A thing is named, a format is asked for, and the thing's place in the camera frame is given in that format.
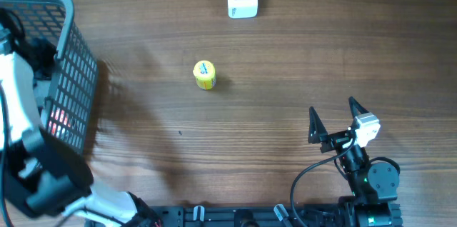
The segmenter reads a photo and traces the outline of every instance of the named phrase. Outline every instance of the gray wire basket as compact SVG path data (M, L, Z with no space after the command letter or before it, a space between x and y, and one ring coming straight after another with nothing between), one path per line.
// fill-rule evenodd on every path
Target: gray wire basket
M46 38L57 47L51 80L40 81L34 93L44 127L81 154L99 70L73 22L73 1L0 0L0 7L21 19L28 40Z

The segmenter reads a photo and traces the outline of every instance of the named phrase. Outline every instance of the wood grain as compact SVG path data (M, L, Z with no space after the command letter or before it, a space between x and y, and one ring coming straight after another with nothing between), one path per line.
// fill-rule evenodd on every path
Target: wood grain
M151 205L288 203L296 174L333 155L306 142L309 106L340 131L355 96L382 124L369 155L402 167L405 226L455 225L456 0L260 0L240 20L226 0L74 3L100 60L84 151L97 178ZM202 59L213 91L192 76ZM328 164L296 200L349 193ZM12 211L17 226L55 221Z

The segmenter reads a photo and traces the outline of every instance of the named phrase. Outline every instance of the black cable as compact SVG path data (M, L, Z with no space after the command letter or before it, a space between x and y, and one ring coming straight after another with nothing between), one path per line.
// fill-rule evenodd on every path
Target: black cable
M110 220L110 221L113 221L117 224L120 224L121 226L124 224L123 222L121 222L120 220L114 218L114 217L109 217L107 215L104 215L102 213L99 213L97 211L93 211L91 209L88 209L86 207L83 207L83 208L79 208L79 209L76 209L74 211L72 211L69 215L65 216L63 219L61 219L54 227L61 227L63 226L63 224L65 222L67 222L75 213L79 212L79 211L84 211L84 213L92 213L96 216L100 216L102 218L105 218L106 220Z
M301 220L301 217L300 217L299 214L297 213L297 210L295 209L295 205L294 205L295 203L293 202L293 193L294 193L294 191L295 191L295 186L297 185L298 181L300 180L300 178L301 178L303 175L305 175L305 173L308 173L309 171L313 170L314 168L316 168L316 167L318 167L318 166L321 166L321 165L323 165L323 164L325 164L325 163L328 163L328 162L330 162L330 161L332 161L332 160L338 159L338 158L340 158L340 157L346 155L346 153L348 153L348 151L354 146L355 142L356 142L356 140L355 140L355 139L352 139L351 145L349 145L349 147L348 147L343 153L341 153L341 154L339 154L339 155L332 156L332 157L327 158L327 159L325 159L325 160L322 160L322 161L320 161L320 162L318 162L318 163L315 163L315 164L312 165L312 166L308 166L308 168L306 168L306 169L303 170L301 173L299 173L299 174L297 175L297 177L295 177L295 180L293 180L292 187L291 187L291 207L292 207L293 213L294 213L295 216L297 217L298 222L299 222L302 226L307 227L307 225L303 222L303 220Z
M338 172L341 174L341 176L343 176L343 178L345 180L348 180L348 177L346 177L346 175L344 174L344 172L341 170L340 166L338 165L338 163L336 163L336 159L333 160L333 162L335 163L335 167L338 169Z
M11 219L8 215L8 210L6 209L5 203L5 167L6 167L6 155L8 153L9 146L9 123L8 123L8 107L6 106L6 96L3 90L3 86L0 85L0 97L1 97L1 112L3 115L3 132L4 132L4 142L3 142L3 151L1 152L0 160L0 207L1 214L5 221L7 227L14 227Z
M392 160L390 158L386 158L385 156L379 156L377 158L371 159L368 163L373 163L374 161L387 162L387 163L391 164L393 167L395 167L395 169L397 169L397 171L398 171L398 174L400 174L400 165L397 164L397 162L395 162L394 160Z
M16 22L14 22L13 19L12 19L14 25L16 25L16 24L19 25L19 28L20 28L20 30L18 30L18 31L20 32L19 37L16 37L16 36L15 36L14 38L15 38L15 39L16 39L16 38L24 39L25 36L26 36L26 32L25 32L24 25L22 24L22 21L21 21L21 19L19 18L19 16L17 16L17 14L14 13L14 11L12 11L11 9L5 9L5 8L3 8L3 10L4 10L6 13L8 13L10 16L13 16L13 17L16 19Z

